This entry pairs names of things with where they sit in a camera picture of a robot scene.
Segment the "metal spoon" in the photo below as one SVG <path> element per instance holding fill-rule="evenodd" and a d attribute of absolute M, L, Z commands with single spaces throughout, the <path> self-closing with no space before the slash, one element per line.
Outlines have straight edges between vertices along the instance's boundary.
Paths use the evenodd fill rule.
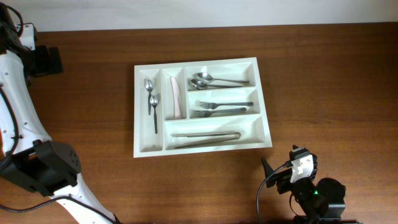
<path fill-rule="evenodd" d="M 211 83 L 214 80 L 220 80 L 220 81 L 226 81 L 226 82 L 233 82 L 233 83 L 240 83 L 240 84 L 245 84 L 249 83 L 249 80 L 226 80 L 222 78 L 213 78 L 209 73 L 207 72 L 198 72 L 195 73 L 196 78 L 204 83 Z"/>
<path fill-rule="evenodd" d="M 236 88 L 241 86 L 224 86 L 224 85 L 210 85 L 203 83 L 199 80 L 193 79 L 189 82 L 189 84 L 197 90 L 206 90 L 209 87 L 218 87 L 218 88 Z"/>
<path fill-rule="evenodd" d="M 159 104 L 159 100 L 155 95 L 152 95 L 149 100 L 150 104 L 154 107 L 154 122 L 155 122 L 155 134 L 157 134 L 157 116 L 156 116 L 156 106 Z"/>
<path fill-rule="evenodd" d="M 148 115 L 150 115 L 150 103 L 149 103 L 149 100 L 150 100 L 150 93 L 154 89 L 154 85 L 152 84 L 151 80 L 146 78 L 144 80 L 144 86 L 145 86 L 145 89 L 148 90 L 148 92 L 149 92 L 149 94 L 148 94 Z"/>

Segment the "cutlery tray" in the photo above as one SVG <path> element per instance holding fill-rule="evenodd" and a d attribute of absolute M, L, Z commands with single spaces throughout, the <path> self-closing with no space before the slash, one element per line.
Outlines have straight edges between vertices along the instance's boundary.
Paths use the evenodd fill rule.
<path fill-rule="evenodd" d="M 207 72 L 213 78 L 249 80 L 242 85 L 215 80 L 210 84 L 239 86 L 236 88 L 208 88 L 196 90 L 190 85 L 195 73 Z M 182 119 L 174 119 L 174 96 L 170 78 L 178 83 Z M 144 80 L 154 84 L 151 94 L 158 96 L 156 107 L 158 133 L 155 134 L 154 108 L 148 112 L 148 91 Z M 219 106 L 228 110 L 245 107 L 244 113 L 214 113 L 199 118 L 192 111 L 206 111 L 199 102 L 241 103 L 253 102 L 253 106 Z M 206 141 L 215 137 L 175 138 L 176 134 L 240 132 L 239 139 L 211 143 L 205 146 L 175 149 L 184 144 Z M 137 65 L 134 67 L 134 157 L 166 156 L 196 152 L 225 151 L 272 147 L 266 107 L 256 58 L 213 60 L 204 62 Z"/>

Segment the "wooden tabletop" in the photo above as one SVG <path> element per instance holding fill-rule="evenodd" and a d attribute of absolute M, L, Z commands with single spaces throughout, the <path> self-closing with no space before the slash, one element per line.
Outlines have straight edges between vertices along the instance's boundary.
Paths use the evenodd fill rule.
<path fill-rule="evenodd" d="M 347 188 L 343 218 L 398 219 L 398 23 L 39 33 L 64 72 L 29 93 L 54 141 L 123 223 L 251 223 L 264 179 L 293 144 L 318 156 L 317 183 Z M 133 158 L 134 66 L 257 57 L 274 147 Z M 0 203 L 47 200 L 0 180 Z M 289 195 L 263 189 L 264 220 L 289 220 Z M 294 203 L 294 210 L 303 212 Z M 1 223 L 76 223 L 57 203 Z"/>

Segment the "butter knife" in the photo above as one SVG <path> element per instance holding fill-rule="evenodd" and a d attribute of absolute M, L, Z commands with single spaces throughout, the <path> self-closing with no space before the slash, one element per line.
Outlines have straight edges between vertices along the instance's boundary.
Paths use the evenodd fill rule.
<path fill-rule="evenodd" d="M 180 103 L 178 102 L 178 96 L 180 95 L 180 88 L 174 77 L 170 78 L 172 82 L 173 96 L 174 96 L 174 119 L 182 119 Z"/>

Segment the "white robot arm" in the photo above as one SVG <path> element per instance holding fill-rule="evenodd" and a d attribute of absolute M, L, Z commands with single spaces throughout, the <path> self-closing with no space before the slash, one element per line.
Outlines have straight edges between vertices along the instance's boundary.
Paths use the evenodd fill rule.
<path fill-rule="evenodd" d="M 85 184 L 72 147 L 52 142 L 37 117 L 24 78 L 40 70 L 35 68 L 34 26 L 21 21 L 17 31 L 7 9 L 10 7 L 0 3 L 0 176 L 49 196 L 78 223 L 120 223 Z"/>

